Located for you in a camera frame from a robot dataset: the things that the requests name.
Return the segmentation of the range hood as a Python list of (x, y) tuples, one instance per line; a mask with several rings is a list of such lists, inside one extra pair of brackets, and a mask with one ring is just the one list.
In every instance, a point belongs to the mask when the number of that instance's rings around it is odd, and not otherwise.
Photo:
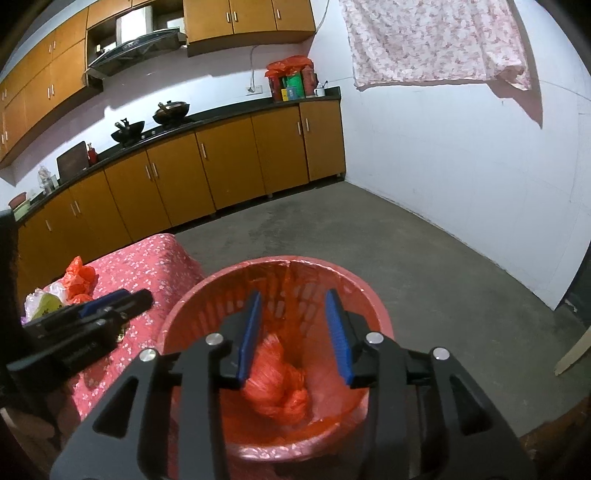
[(88, 7), (86, 75), (104, 80), (185, 42), (181, 1), (96, 1)]

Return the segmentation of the red bottle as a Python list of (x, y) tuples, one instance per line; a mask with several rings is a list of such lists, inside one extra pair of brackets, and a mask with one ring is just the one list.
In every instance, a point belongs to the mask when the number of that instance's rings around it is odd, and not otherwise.
[(87, 147), (88, 164), (93, 166), (97, 163), (97, 153), (91, 144), (88, 144)]

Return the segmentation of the pink floral hanging cloth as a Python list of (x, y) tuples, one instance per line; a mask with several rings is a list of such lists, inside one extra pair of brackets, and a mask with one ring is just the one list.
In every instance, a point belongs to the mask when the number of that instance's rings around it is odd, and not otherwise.
[(502, 81), (532, 89), (506, 1), (342, 1), (356, 88)]

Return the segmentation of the black lidded wok right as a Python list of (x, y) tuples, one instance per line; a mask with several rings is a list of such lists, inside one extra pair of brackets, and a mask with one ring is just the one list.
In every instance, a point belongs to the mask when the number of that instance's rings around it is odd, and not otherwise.
[(158, 109), (152, 116), (152, 119), (159, 125), (179, 125), (181, 124), (189, 111), (189, 104), (184, 101), (159, 102)]

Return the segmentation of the red bag on table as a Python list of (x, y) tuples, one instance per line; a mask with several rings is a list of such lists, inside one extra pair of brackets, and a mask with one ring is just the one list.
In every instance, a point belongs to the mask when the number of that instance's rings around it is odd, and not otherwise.
[(83, 263), (80, 256), (76, 256), (66, 268), (61, 279), (68, 304), (81, 304), (93, 299), (93, 291), (97, 282), (95, 269)]

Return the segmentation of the clear bubble wrap sheet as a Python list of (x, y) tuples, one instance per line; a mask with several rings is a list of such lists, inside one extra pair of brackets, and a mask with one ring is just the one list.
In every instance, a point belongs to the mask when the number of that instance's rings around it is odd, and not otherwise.
[(26, 296), (24, 322), (29, 323), (66, 305), (66, 289), (59, 281), (53, 282), (44, 289), (37, 288), (33, 293)]

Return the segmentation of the clear glass jar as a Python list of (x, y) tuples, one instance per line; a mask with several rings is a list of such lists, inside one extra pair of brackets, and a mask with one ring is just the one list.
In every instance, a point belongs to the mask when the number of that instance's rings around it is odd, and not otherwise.
[(39, 186), (45, 195), (53, 192), (58, 186), (57, 177), (50, 172), (44, 165), (41, 165), (37, 172)]

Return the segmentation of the lower wooden kitchen cabinets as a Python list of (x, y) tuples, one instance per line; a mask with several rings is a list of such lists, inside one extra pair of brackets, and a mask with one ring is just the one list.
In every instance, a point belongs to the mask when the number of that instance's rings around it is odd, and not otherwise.
[(19, 223), (25, 297), (85, 262), (219, 211), (346, 173), (341, 96), (253, 103), (120, 149)]

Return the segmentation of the wooden kitchen cabinets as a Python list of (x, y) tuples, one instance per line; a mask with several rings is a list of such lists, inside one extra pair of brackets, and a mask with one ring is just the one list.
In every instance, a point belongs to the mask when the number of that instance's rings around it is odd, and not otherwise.
[(1, 82), (1, 164), (14, 160), (104, 79), (145, 59), (301, 43), (317, 32), (308, 1), (94, 1), (45, 35)]
[(346, 173), (341, 96), (253, 103), (120, 149), (19, 223), (25, 297), (85, 262), (219, 211)]

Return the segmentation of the small red plastic bag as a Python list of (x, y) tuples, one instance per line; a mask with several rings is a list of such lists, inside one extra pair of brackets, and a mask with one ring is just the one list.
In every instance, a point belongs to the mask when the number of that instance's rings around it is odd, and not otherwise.
[(267, 335), (256, 348), (242, 397), (257, 414), (283, 426), (294, 426), (307, 418), (310, 394), (304, 372), (287, 362), (276, 334)]

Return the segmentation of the stacked wash basins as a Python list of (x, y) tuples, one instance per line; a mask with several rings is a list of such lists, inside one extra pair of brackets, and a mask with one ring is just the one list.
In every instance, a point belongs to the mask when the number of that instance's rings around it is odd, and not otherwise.
[(30, 201), (28, 200), (27, 193), (22, 192), (10, 200), (8, 206), (14, 214), (16, 220), (20, 220), (25, 214), (28, 213), (30, 208)]

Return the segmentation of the red floral table cloth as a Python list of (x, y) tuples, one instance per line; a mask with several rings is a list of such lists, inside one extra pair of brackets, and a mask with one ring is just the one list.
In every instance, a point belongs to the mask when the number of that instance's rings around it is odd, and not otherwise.
[(58, 343), (76, 335), (91, 342), (73, 364), (73, 402), (85, 418), (140, 351), (154, 348), (176, 302), (204, 279), (200, 265), (171, 234), (158, 234), (85, 264), (75, 257), (62, 279), (71, 304), (55, 311), (49, 333)]

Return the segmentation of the green plastic bag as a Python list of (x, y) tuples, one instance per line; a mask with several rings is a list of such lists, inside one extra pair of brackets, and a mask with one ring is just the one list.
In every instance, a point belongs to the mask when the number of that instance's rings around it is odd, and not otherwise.
[(35, 293), (28, 303), (27, 315), (29, 320), (41, 318), (62, 308), (64, 304), (55, 295), (43, 292)]

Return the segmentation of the upper wooden kitchen cabinets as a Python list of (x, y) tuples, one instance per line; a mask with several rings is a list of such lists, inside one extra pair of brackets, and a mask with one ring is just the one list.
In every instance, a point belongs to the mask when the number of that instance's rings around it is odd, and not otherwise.
[(145, 59), (301, 43), (317, 32), (308, 1), (94, 1), (45, 35), (1, 82), (1, 164), (14, 160), (104, 79)]

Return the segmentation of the dark cutting board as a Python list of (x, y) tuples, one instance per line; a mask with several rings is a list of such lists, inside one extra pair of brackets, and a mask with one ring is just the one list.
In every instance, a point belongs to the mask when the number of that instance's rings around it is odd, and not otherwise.
[(88, 167), (88, 149), (84, 141), (74, 145), (56, 159), (59, 182), (63, 184)]

